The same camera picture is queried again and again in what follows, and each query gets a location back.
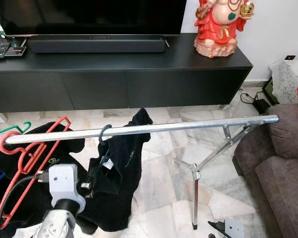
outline green hanger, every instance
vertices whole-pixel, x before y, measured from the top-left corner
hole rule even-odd
[[[25,130],[21,130],[18,125],[14,125],[14,126],[11,126],[9,128],[6,128],[6,129],[1,130],[0,131],[0,134],[2,134],[4,132],[7,132],[8,130],[12,130],[12,129],[17,129],[20,132],[20,134],[23,134],[23,133],[25,133],[31,127],[31,122],[26,121],[23,124],[28,124],[28,126],[27,126],[27,128]]]

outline marble floor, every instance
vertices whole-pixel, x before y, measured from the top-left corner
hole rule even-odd
[[[236,94],[232,103],[222,110],[217,106],[172,108],[148,108],[155,124],[208,119],[225,119],[258,116],[250,104],[240,101],[240,94],[255,96],[261,88],[244,88]],[[7,113],[8,122],[0,124],[0,130],[12,125],[22,125],[26,120],[32,128],[68,116],[71,128],[102,128],[107,124],[123,126],[138,109],[86,110],[60,112]],[[188,163],[199,163],[224,140],[220,128],[152,133],[144,144],[143,174],[132,203],[129,227],[116,233],[98,229],[88,236],[76,226],[75,238],[207,238],[210,233],[222,238],[207,221],[234,218],[243,222],[246,238],[267,238],[263,222],[243,177],[239,177],[231,162],[236,146],[211,162],[201,171],[199,187],[198,230],[193,231],[192,176],[189,169],[173,162],[173,158]],[[86,169],[89,159],[97,157],[98,138],[86,139],[80,153],[72,153]],[[30,238],[36,227],[20,229],[15,238]]]

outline clothing label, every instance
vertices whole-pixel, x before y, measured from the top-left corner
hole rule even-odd
[[[111,159],[108,159],[108,161],[105,162],[103,164],[103,166],[105,166],[106,168],[108,168],[109,170],[111,170],[111,168],[114,166],[114,163],[111,161]]]

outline brown sofa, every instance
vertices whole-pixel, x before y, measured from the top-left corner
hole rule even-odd
[[[271,238],[298,238],[298,105],[270,107],[279,122],[261,125],[237,146],[233,163],[258,203]]]

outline soundbar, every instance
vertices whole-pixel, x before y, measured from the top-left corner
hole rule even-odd
[[[165,44],[155,35],[37,35],[28,41],[35,53],[161,53]]]

